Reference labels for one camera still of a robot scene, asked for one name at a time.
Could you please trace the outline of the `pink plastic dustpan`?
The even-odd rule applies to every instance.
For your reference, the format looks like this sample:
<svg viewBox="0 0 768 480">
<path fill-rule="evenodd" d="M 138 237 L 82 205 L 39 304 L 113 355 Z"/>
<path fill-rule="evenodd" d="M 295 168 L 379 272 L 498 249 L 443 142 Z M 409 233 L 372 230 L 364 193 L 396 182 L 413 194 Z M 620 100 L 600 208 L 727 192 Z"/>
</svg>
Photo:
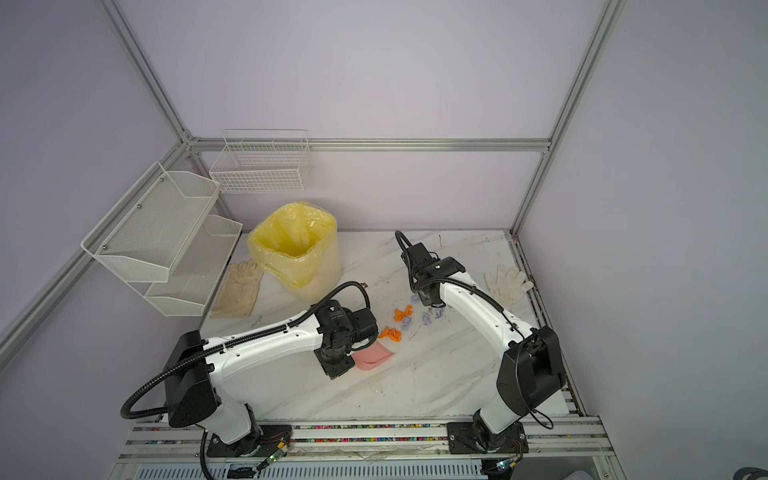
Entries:
<svg viewBox="0 0 768 480">
<path fill-rule="evenodd" d="M 355 367 L 362 371 L 371 371 L 386 362 L 392 356 L 393 353 L 378 341 L 372 346 L 356 351 L 351 355 Z"/>
</svg>

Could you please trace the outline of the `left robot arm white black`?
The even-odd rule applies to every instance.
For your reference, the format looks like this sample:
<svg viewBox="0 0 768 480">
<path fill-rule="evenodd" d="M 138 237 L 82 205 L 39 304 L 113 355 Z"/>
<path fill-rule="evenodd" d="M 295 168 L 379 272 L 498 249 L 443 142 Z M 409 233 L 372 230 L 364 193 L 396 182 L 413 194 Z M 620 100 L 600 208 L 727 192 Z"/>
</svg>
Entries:
<svg viewBox="0 0 768 480">
<path fill-rule="evenodd" d="M 304 352 L 315 355 L 323 373 L 336 379 L 351 370 L 353 354 L 379 335 L 363 284 L 347 281 L 307 310 L 266 327 L 205 339 L 197 330 L 182 335 L 163 370 L 132 393 L 120 408 L 127 420 L 166 416 L 173 428 L 198 426 L 210 438 L 203 449 L 219 456 L 263 456 L 289 441 L 292 429 L 262 427 L 253 408 L 223 388 L 255 367 Z"/>
</svg>

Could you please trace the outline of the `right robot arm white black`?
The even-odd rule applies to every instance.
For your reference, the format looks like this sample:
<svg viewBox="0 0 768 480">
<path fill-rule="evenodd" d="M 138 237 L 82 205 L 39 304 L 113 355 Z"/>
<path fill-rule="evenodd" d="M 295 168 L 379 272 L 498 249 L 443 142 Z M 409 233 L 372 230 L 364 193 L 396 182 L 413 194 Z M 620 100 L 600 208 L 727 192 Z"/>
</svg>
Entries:
<svg viewBox="0 0 768 480">
<path fill-rule="evenodd" d="M 541 421 L 538 407 L 560 391 L 566 372 L 557 334 L 521 320 L 477 286 L 465 267 L 452 257 L 441 258 L 397 230 L 395 240 L 412 293 L 426 307 L 450 307 L 489 342 L 499 357 L 496 394 L 473 414 L 474 449 L 495 453 L 518 440 L 514 425 L 530 415 Z"/>
</svg>

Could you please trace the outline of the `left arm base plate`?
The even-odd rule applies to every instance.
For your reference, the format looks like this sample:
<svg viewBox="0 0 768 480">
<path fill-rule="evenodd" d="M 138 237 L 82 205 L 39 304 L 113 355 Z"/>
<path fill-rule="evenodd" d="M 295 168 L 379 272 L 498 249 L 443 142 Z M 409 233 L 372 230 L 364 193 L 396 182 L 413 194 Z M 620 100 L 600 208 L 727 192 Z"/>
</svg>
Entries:
<svg viewBox="0 0 768 480">
<path fill-rule="evenodd" d="M 251 433 L 232 444 L 224 443 L 218 435 L 214 434 L 208 444 L 206 455 L 210 458 L 267 458 L 280 446 L 288 447 L 293 428 L 288 424 L 260 425 L 258 432 L 261 433 L 259 437 Z"/>
</svg>

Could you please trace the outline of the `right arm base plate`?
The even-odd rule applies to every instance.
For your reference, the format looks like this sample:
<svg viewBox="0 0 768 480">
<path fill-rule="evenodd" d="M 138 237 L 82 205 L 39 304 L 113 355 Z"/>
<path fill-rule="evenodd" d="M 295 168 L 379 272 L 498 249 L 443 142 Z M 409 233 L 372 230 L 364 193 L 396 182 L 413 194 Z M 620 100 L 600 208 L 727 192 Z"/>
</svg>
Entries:
<svg viewBox="0 0 768 480">
<path fill-rule="evenodd" d="M 449 422 L 446 425 L 451 454 L 514 454 L 529 452 L 527 436 L 516 422 L 494 434 L 478 422 Z"/>
</svg>

